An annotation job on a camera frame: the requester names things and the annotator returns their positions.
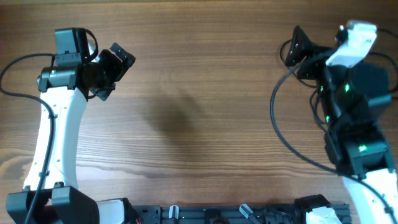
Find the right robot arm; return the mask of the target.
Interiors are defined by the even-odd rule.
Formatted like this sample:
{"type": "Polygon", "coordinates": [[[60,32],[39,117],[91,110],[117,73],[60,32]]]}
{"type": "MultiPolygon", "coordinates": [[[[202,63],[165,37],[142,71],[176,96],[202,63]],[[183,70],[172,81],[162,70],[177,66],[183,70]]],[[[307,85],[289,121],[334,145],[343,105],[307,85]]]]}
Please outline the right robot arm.
{"type": "Polygon", "coordinates": [[[366,63],[377,27],[349,21],[336,35],[337,47],[312,42],[295,27],[285,64],[315,80],[325,115],[325,149],[362,223],[397,222],[397,172],[378,125],[392,101],[387,70],[366,63]]]}

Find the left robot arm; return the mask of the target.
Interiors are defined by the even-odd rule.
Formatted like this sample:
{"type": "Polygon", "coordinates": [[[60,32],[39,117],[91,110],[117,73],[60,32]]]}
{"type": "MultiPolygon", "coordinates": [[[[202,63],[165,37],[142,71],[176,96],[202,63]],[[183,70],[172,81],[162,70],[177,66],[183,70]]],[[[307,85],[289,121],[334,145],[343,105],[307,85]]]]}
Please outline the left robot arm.
{"type": "Polygon", "coordinates": [[[16,223],[142,223],[126,198],[96,201],[80,192],[76,152],[87,102],[106,100],[135,57],[120,45],[100,50],[85,28],[55,31],[57,53],[37,79],[41,105],[34,159],[22,190],[6,199],[16,223]]]}

